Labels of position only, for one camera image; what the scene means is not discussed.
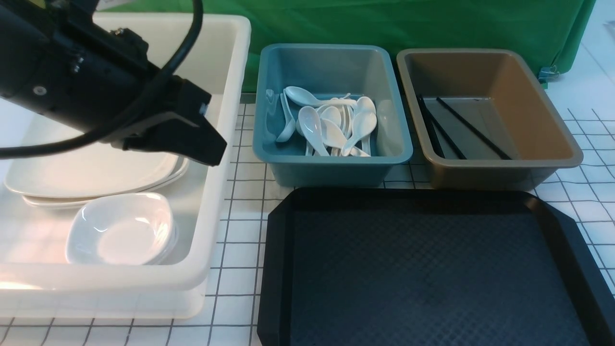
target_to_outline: chopstick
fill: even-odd
[[[446,102],[444,102],[440,97],[435,98],[438,103],[442,105],[442,107],[446,108],[452,115],[454,115],[457,120],[459,120],[463,125],[465,125],[468,130],[472,131],[476,137],[480,138],[484,144],[486,144],[491,150],[495,151],[498,156],[503,160],[512,160],[510,156],[508,156],[505,152],[503,152],[497,145],[495,145],[489,138],[485,137],[476,127],[470,124],[467,120],[465,120],[457,111],[452,109]]]
[[[421,95],[417,95],[416,98],[419,101],[421,116],[423,117],[423,122],[425,123],[425,127],[427,128],[427,135],[429,136],[431,146],[434,149],[436,155],[441,158],[444,158],[444,152],[442,151],[440,141],[438,141],[438,135],[435,133],[434,124],[428,115],[429,110],[427,110],[427,107],[425,107],[425,101],[423,100],[423,97]]]
[[[447,142],[448,146],[451,147],[451,149],[455,152],[455,155],[457,155],[457,157],[461,160],[467,159],[466,156],[463,155],[459,147],[457,147],[457,145],[453,142],[453,139],[451,139],[451,137],[446,133],[446,131],[444,131],[444,128],[442,127],[442,125],[440,125],[440,123],[438,123],[434,115],[431,114],[431,112],[427,108],[427,105],[425,104],[425,100],[423,99],[422,95],[419,95],[419,104],[422,105],[422,108],[423,108],[421,112],[424,115],[427,115],[427,117],[431,121],[430,123],[432,124],[432,126],[435,125],[438,128],[438,131],[440,131],[440,133],[442,134],[442,137],[444,137],[444,140]],[[438,142],[438,137],[435,131],[434,131],[434,137],[435,137],[435,141]]]

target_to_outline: blue bin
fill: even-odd
[[[305,156],[305,139],[295,133],[286,143],[276,138],[285,125],[280,94],[298,86],[330,99],[351,93],[376,104],[378,126],[369,158]],[[300,107],[289,100],[293,117]],[[254,154],[269,164],[276,181],[287,187],[378,186],[396,164],[410,160],[413,147],[389,54],[375,46],[273,44],[261,53],[256,90]]]

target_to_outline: black tray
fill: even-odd
[[[266,241],[263,346],[615,345],[576,224],[527,193],[299,189]]]

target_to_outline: green backdrop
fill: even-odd
[[[595,0],[204,0],[205,13],[252,23],[244,91],[256,90],[272,43],[374,44],[394,58],[417,47],[514,50],[533,71],[568,71]],[[114,11],[191,12],[191,0],[138,0]]]

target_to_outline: brown plastic bin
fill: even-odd
[[[397,64],[434,188],[530,190],[583,152],[523,59],[508,50],[407,49]],[[436,155],[416,95],[467,159],[437,132]],[[512,159],[501,159],[436,101],[440,97]]]

